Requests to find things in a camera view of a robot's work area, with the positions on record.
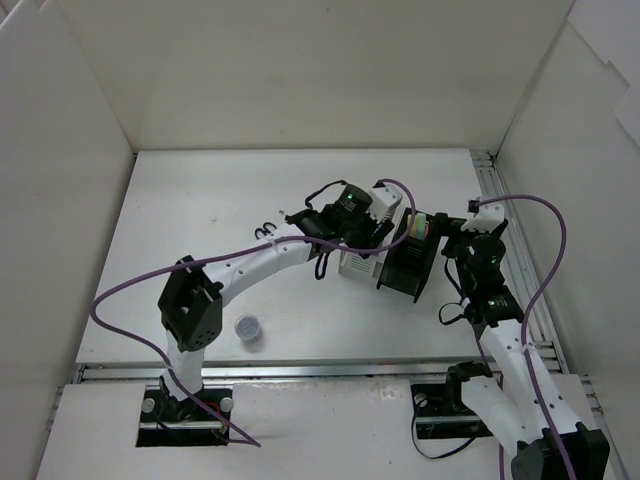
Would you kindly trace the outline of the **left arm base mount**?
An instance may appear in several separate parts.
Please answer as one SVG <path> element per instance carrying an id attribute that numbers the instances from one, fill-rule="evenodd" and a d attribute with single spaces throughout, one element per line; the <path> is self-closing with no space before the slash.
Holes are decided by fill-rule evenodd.
<path id="1" fill-rule="evenodd" d="M 144 392 L 138 422 L 137 448 L 222 447 L 229 428 L 190 398 L 170 399 L 159 387 Z"/>

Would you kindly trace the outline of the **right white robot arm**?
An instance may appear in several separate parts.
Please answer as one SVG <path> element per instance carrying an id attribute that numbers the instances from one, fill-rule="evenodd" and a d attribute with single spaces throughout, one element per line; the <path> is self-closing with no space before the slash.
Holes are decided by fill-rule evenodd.
<path id="1" fill-rule="evenodd" d="M 512 478 L 602 479 L 608 440 L 557 388 L 501 272 L 506 226 L 500 210 L 469 220 L 438 213 L 429 222 L 430 233 L 447 240 L 442 254 L 454 262 L 463 316 L 506 384 L 500 388 L 483 364 L 467 362 L 450 368 L 442 398 L 449 409 L 469 409 L 480 418 L 504 448 Z"/>

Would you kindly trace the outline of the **yellow highlighter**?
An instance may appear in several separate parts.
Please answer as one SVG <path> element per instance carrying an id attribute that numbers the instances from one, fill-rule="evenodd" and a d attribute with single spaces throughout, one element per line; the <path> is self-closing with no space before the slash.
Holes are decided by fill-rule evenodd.
<path id="1" fill-rule="evenodd" d="M 407 216 L 407 227 L 408 227 L 408 237 L 409 238 L 417 238 L 418 237 L 418 226 L 420 221 L 417 219 L 416 215 L 408 215 Z"/>

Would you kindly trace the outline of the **green highlighter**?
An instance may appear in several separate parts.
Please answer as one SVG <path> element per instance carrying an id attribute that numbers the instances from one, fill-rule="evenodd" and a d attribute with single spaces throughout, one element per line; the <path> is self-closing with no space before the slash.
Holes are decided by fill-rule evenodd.
<path id="1" fill-rule="evenodd" d="M 429 229 L 429 221 L 425 213 L 420 212 L 416 215 L 415 226 L 416 226 L 415 237 L 417 239 L 424 240 L 428 235 L 428 229 Z"/>

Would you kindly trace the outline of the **small clear glitter jar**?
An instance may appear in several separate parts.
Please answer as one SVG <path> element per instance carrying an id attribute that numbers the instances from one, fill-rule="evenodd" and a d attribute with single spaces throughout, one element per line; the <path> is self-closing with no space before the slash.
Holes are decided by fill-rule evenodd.
<path id="1" fill-rule="evenodd" d="M 237 319 L 234 331 L 242 343 L 249 345 L 260 342 L 263 336 L 261 323 L 253 315 L 246 315 Z"/>

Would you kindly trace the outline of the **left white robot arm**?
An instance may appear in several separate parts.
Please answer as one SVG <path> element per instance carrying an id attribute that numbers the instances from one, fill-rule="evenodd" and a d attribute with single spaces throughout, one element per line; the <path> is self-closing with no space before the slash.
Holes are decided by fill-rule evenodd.
<path id="1" fill-rule="evenodd" d="M 171 364 L 161 375 L 164 408 L 180 420 L 198 411 L 204 351 L 222 331 L 224 307 L 270 276 L 333 250 L 303 237 L 376 249 L 393 229 L 392 217 L 402 199 L 401 192 L 382 182 L 367 191 L 346 184 L 338 199 L 321 211 L 306 201 L 304 210 L 285 216 L 275 230 L 258 234 L 260 251 L 173 272 L 158 301 Z"/>

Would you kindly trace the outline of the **black handled scissors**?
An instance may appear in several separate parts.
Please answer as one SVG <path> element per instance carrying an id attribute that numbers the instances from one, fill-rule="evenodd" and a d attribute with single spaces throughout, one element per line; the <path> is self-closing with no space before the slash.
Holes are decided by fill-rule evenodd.
<path id="1" fill-rule="evenodd" d="M 264 222 L 261 226 L 257 227 L 254 230 L 254 237 L 256 240 L 266 239 L 267 241 L 271 241 L 275 238 L 275 233 L 278 229 L 278 226 L 272 222 Z"/>

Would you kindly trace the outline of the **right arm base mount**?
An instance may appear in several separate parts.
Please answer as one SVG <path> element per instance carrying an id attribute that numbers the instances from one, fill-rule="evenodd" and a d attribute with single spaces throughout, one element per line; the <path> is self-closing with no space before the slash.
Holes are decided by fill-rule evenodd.
<path id="1" fill-rule="evenodd" d="M 447 369 L 443 383 L 418 383 L 411 387 L 413 414 L 410 432 L 417 453 L 427 460 L 443 460 L 468 448 L 480 438 L 491 437 L 487 425 L 462 401 L 462 383 L 472 377 L 493 378 L 487 361 L 469 361 Z M 459 446 L 440 454 L 427 453 L 419 440 L 463 439 Z"/>

